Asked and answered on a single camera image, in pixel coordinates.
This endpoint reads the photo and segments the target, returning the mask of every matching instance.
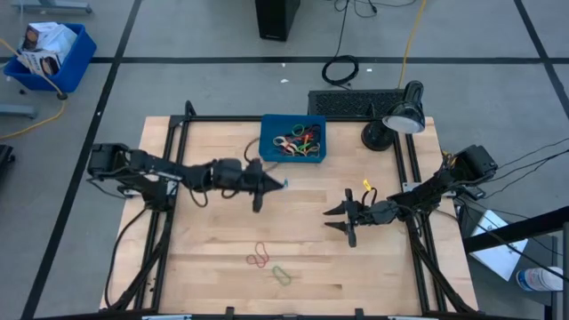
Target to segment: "green rubber band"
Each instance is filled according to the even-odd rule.
[[[297,148],[298,148],[300,151],[303,151],[309,144],[310,144],[310,143],[306,143],[306,144],[303,144],[303,145],[301,145],[301,146],[298,146]]]
[[[291,284],[293,279],[289,276],[282,268],[279,266],[273,267],[273,275],[275,276],[276,280],[282,285],[287,286]]]
[[[298,128],[298,127],[300,127],[300,128],[302,129],[302,131],[301,131],[301,133],[296,134],[296,132],[294,132],[294,131],[295,131],[294,129],[295,129],[295,128]],[[304,133],[304,125],[302,125],[302,124],[295,124],[295,125],[293,126],[293,136],[295,136],[295,137],[300,137],[303,133]]]

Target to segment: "desk lamp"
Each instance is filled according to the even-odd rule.
[[[405,87],[403,99],[393,105],[388,113],[379,119],[372,105],[372,121],[362,130],[362,142],[373,151],[383,151],[393,143],[396,132],[419,133],[425,130],[425,114],[421,96],[423,84],[411,81]]]

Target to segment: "wooden table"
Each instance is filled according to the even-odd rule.
[[[140,148],[161,156],[167,124],[168,117],[148,117]],[[182,188],[160,312],[223,314],[225,307],[232,306],[238,314],[354,315],[355,308],[363,308],[367,315],[419,315],[404,223],[396,220],[385,226],[358,228],[357,248],[349,248],[340,231],[324,226],[325,221],[345,219],[322,214],[344,199],[344,188],[352,188],[356,199],[365,191],[364,179],[379,190],[378,200],[400,191],[393,148],[385,152],[365,148],[360,140],[364,125],[328,123],[327,157],[321,164],[279,164],[270,175],[288,179],[289,186],[266,194],[258,214],[252,212],[252,197],[245,193],[226,200],[219,191],[209,192],[209,205],[200,209]],[[244,148],[259,132],[259,123],[191,123],[183,163],[202,164],[222,157],[244,162]],[[426,180],[441,163],[432,118],[427,119],[425,132],[414,138]],[[412,180],[405,139],[401,141],[406,172]],[[256,149],[250,149],[249,157],[257,155]],[[141,199],[126,202],[121,229],[141,207]],[[443,200],[439,209],[453,212],[452,202]],[[149,217],[147,214],[132,226],[118,248],[111,301],[140,268]],[[477,308],[456,221],[441,212],[433,212],[430,220],[442,272],[461,297]],[[259,241],[266,244],[270,255],[265,268],[245,263]],[[282,286],[274,278],[274,266],[292,277],[290,285]],[[430,308],[436,310],[430,273],[424,270]],[[153,276],[148,280],[150,291]],[[145,306],[149,306],[150,296],[147,292]]]

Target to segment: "gray floor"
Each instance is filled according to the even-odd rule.
[[[8,2],[0,0],[0,37],[16,45],[19,14]],[[113,57],[132,2],[92,1],[91,16],[26,12],[23,19],[83,23],[98,45],[95,55]],[[549,56],[569,57],[565,32],[569,4],[563,0],[524,4]],[[379,16],[366,20],[350,10],[341,52],[401,57],[419,5],[379,7]],[[367,7],[359,4],[358,9],[364,12]],[[253,0],[144,0],[124,56],[330,56],[340,25],[341,14],[334,11],[333,3],[305,0],[289,41],[268,42],[258,38]],[[0,48],[0,57],[7,55]],[[429,0],[410,56],[538,57],[510,0]],[[346,67],[332,72],[348,72]],[[136,147],[146,116],[179,114],[188,99],[202,115],[303,114],[310,90],[331,89],[320,78],[321,68],[320,63],[122,64],[100,115],[96,141]],[[21,314],[109,69],[109,64],[92,64],[70,95],[61,119],[7,141],[18,160],[0,185],[0,274],[4,275],[0,319]],[[555,69],[569,90],[569,66]],[[362,64],[360,70],[354,88],[393,88],[400,65]],[[289,82],[282,84],[282,79]],[[424,108],[435,117],[444,149],[483,144],[498,163],[504,163],[569,136],[567,116],[541,64],[410,64],[405,79],[424,83]],[[52,93],[20,95],[19,88],[14,80],[2,81],[0,101],[38,106],[37,121],[57,112],[59,102]],[[0,135],[29,124],[26,119],[0,118]],[[536,158],[562,149],[546,150]],[[563,183],[569,179],[567,165],[569,158],[556,158],[485,204],[528,217],[567,205],[569,191]],[[37,316],[97,309],[122,206],[120,200],[80,185]],[[480,308],[490,314],[542,317],[542,307],[529,300],[500,296],[484,282],[475,282],[475,289]]]

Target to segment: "computer tower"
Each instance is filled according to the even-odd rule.
[[[301,0],[255,0],[262,39],[286,41]]]

